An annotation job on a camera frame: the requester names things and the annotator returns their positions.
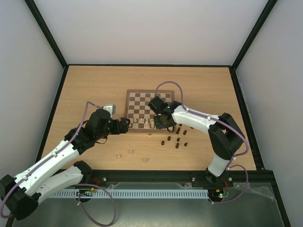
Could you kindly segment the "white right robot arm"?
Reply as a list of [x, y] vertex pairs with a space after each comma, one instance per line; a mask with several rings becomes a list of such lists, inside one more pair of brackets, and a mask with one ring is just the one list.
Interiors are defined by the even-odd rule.
[[168, 104], [158, 96], [153, 98], [148, 106], [155, 113], [153, 119], [157, 129], [182, 124], [209, 135], [215, 155], [207, 168], [206, 179], [211, 185], [221, 182], [223, 172], [230, 164], [235, 152], [245, 143], [244, 134], [232, 116], [228, 113], [220, 116], [202, 113], [177, 101]]

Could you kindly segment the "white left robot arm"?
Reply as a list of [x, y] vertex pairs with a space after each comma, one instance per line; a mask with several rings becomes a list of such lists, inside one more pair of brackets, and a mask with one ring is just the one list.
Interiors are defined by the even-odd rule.
[[76, 162], [60, 174], [56, 171], [94, 147], [99, 140], [128, 132], [130, 120], [124, 117], [114, 120], [112, 114], [109, 106], [97, 109], [88, 120], [82, 119], [78, 127], [71, 129], [57, 147], [40, 161], [16, 176], [2, 177], [1, 206], [6, 206], [15, 219], [22, 220], [52, 194], [90, 181], [92, 169], [84, 161]]

